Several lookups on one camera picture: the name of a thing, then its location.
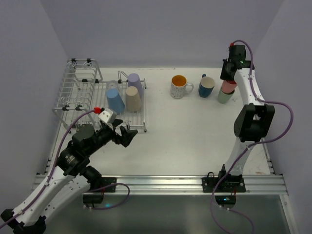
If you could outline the dark blue ceramic mug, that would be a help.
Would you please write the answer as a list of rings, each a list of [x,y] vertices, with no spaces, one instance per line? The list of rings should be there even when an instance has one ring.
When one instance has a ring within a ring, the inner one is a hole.
[[[202,75],[199,82],[198,94],[201,98],[207,98],[215,87],[215,80],[206,74]]]

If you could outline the pink plastic cup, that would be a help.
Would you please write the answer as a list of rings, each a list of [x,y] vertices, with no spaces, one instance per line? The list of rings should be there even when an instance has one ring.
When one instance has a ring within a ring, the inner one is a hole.
[[[221,85],[221,90],[225,94],[231,94],[235,91],[237,83],[235,81],[224,80]]]

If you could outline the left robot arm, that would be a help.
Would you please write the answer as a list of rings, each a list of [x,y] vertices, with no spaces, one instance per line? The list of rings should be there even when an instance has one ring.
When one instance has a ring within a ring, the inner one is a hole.
[[[121,123],[121,119],[102,122],[98,130],[89,124],[79,126],[39,186],[20,205],[2,212],[4,225],[15,234],[42,234],[48,218],[77,195],[87,191],[104,193],[116,186],[104,184],[101,173],[89,163],[90,156],[110,141],[129,146],[138,131],[128,130]]]

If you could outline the floral white mug orange inside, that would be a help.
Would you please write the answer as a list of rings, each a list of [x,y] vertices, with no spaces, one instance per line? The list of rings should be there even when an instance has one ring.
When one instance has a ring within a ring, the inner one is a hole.
[[[176,75],[171,79],[170,95],[172,98],[181,99],[194,90],[194,85],[189,83],[182,75]]]

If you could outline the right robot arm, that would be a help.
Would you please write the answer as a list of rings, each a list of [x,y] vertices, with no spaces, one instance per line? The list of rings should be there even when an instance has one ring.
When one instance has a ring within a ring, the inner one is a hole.
[[[255,80],[254,65],[246,59],[244,45],[231,43],[224,60],[221,78],[238,85],[243,107],[234,122],[235,144],[229,159],[218,174],[217,192],[245,192],[243,171],[254,146],[270,128],[275,108],[260,101],[261,92]]]

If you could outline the green plastic cup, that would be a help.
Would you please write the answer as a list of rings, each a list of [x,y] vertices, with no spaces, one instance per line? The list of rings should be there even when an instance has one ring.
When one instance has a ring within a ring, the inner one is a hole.
[[[235,93],[235,90],[233,90],[230,93],[224,93],[222,88],[220,88],[217,101],[221,104],[226,104],[232,98],[234,93]]]

